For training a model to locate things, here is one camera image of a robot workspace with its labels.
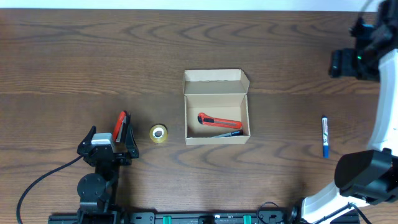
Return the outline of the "black aluminium mounting rail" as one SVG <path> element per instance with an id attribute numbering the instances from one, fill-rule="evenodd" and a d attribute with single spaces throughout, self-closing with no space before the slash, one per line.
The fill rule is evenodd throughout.
<path id="1" fill-rule="evenodd" d="M 51 215 L 48 224 L 120 223 L 120 224 L 260 224 L 287 223 L 283 210 L 262 210 L 259 213 L 130 213 L 128 217 L 112 215 Z"/>

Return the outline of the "black cap white marker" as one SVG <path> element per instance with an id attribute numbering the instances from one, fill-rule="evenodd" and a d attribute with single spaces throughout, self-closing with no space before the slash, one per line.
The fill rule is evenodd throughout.
<path id="1" fill-rule="evenodd" d="M 239 129 L 236 131 L 232 131 L 230 133 L 225 133 L 225 134 L 220 134 L 220 135 L 214 136 L 214 138 L 226 138 L 226 137 L 241 136 L 241 135 L 243 135 L 243 130 Z"/>

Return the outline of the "orange utility knife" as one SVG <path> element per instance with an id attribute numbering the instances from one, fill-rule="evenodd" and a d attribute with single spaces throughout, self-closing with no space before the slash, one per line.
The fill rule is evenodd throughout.
<path id="1" fill-rule="evenodd" d="M 229 119 L 214 118 L 205 113 L 199 113 L 197 116 L 198 122 L 205 126 L 216 126 L 221 128 L 241 129 L 242 122 Z"/>

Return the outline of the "cardboard box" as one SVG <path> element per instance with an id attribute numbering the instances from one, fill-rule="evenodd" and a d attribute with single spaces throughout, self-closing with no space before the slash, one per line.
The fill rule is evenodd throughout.
<path id="1" fill-rule="evenodd" d="M 251 137 L 248 113 L 250 81 L 241 69 L 186 70 L 183 75 L 185 143 L 187 145 L 244 144 Z M 199 113 L 242 122 L 243 135 L 214 136 L 238 129 L 205 126 Z"/>

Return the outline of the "blue cap white marker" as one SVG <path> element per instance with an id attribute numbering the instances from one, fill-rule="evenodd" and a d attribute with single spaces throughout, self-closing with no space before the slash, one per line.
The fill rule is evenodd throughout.
<path id="1" fill-rule="evenodd" d="M 323 141 L 323 157 L 329 158 L 329 136 L 328 136 L 328 118 L 322 116 L 322 141 Z"/>

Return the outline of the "yellow tape roll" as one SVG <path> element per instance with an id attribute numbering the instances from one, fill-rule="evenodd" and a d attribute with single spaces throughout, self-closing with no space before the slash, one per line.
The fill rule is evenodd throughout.
<path id="1" fill-rule="evenodd" d="M 149 137 L 154 143 L 162 143 L 167 140 L 167 128 L 162 124 L 156 124 L 150 129 Z"/>

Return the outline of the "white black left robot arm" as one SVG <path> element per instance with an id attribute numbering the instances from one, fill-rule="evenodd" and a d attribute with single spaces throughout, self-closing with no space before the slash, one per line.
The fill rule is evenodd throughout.
<path id="1" fill-rule="evenodd" d="M 78 155 L 95 168 L 77 185 L 78 223 L 130 222 L 130 215 L 116 204 L 120 167 L 139 157 L 130 121 L 131 115 L 122 111 L 112 133 L 97 133 L 93 126 L 78 145 Z"/>

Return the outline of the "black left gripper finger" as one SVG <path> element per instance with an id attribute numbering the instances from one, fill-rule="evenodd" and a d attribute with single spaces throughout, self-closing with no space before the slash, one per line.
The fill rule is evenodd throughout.
<path id="1" fill-rule="evenodd" d="M 82 142 L 80 143 L 80 146 L 89 146 L 95 134 L 96 134 L 96 126 L 92 126 L 88 134 L 83 138 Z"/>
<path id="2" fill-rule="evenodd" d="M 129 152 L 137 152 L 137 146 L 131 126 L 131 115 L 129 114 L 126 116 L 124 145 Z"/>

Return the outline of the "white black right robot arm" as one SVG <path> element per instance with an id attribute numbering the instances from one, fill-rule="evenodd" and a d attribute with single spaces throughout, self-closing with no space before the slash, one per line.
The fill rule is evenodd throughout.
<path id="1" fill-rule="evenodd" d="M 365 151 L 343 155 L 332 183 L 292 208 L 289 223 L 349 223 L 369 220 L 361 207 L 397 201 L 397 0 L 382 1 L 376 23 L 360 14 L 350 34 L 354 48 L 331 56 L 332 78 L 380 83 L 374 130 Z"/>

